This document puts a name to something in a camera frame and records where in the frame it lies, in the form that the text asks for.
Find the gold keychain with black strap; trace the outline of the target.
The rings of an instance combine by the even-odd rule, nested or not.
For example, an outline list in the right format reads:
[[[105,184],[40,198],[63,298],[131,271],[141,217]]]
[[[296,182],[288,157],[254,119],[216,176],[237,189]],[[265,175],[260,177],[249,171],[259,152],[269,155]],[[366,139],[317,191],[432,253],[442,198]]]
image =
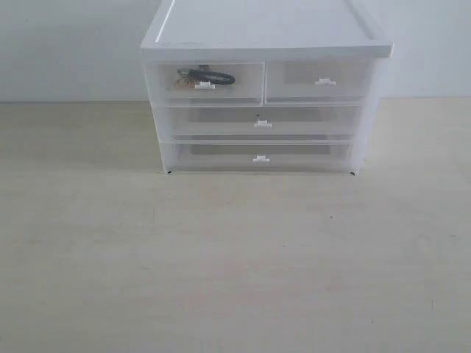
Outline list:
[[[197,68],[179,68],[178,78],[175,80],[176,88],[215,89],[216,86],[231,86],[236,78],[224,72],[212,71],[208,65],[199,65]]]

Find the white plastic drawer cabinet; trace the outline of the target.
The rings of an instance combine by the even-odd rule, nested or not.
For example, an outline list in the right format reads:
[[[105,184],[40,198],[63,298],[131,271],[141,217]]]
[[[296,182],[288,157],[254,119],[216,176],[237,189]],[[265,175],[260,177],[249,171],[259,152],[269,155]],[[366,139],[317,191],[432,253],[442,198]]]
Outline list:
[[[361,170],[378,106],[380,86],[394,50],[375,19],[356,1],[164,1],[142,42],[141,58],[149,103],[160,144],[189,143],[340,143],[353,145],[351,171]],[[365,96],[347,104],[268,104],[266,65],[274,62],[370,60],[373,69]],[[260,104],[169,105],[152,96],[149,80],[160,63],[262,63]],[[360,108],[351,135],[177,135],[158,129],[162,109],[189,107],[340,107]]]

